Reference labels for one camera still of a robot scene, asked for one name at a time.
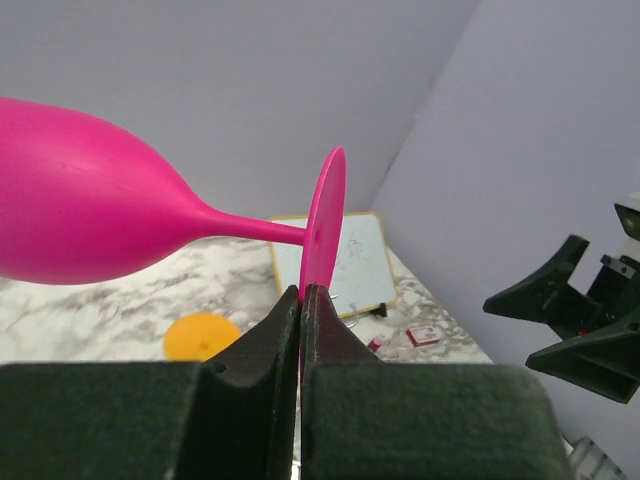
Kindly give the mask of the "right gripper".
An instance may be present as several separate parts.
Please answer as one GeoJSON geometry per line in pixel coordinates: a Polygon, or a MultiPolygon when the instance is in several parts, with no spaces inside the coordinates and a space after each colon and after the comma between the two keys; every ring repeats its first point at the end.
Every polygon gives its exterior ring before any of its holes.
{"type": "Polygon", "coordinates": [[[483,311],[545,324],[564,340],[531,354],[530,369],[627,403],[639,388],[639,310],[630,312],[639,305],[639,262],[603,255],[582,294],[569,279],[588,246],[569,236],[542,267],[485,300],[483,311]]]}

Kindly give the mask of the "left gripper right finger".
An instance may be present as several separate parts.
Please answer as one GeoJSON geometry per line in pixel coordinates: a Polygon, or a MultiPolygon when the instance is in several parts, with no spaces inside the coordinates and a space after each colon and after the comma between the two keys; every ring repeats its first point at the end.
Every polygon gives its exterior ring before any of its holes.
{"type": "Polygon", "coordinates": [[[337,317],[326,288],[301,311],[305,479],[569,479],[549,398],[526,371],[389,363],[337,317]]]}

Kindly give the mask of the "pink wine glass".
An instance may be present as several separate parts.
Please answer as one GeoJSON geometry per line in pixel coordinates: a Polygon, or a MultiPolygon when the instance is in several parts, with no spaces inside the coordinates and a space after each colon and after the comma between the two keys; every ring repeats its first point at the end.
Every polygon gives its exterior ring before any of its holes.
{"type": "Polygon", "coordinates": [[[331,282],[343,223],[347,159],[325,160],[302,227],[222,212],[129,131],[76,110],[1,101],[1,274],[51,285],[141,271],[199,239],[298,245],[299,287],[331,282]]]}

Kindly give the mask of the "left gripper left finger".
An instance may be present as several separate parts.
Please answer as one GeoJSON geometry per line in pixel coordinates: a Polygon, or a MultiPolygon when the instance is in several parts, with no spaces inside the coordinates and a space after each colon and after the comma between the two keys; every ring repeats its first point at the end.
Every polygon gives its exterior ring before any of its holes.
{"type": "Polygon", "coordinates": [[[298,294],[206,361],[3,366],[2,477],[289,478],[298,294]]]}

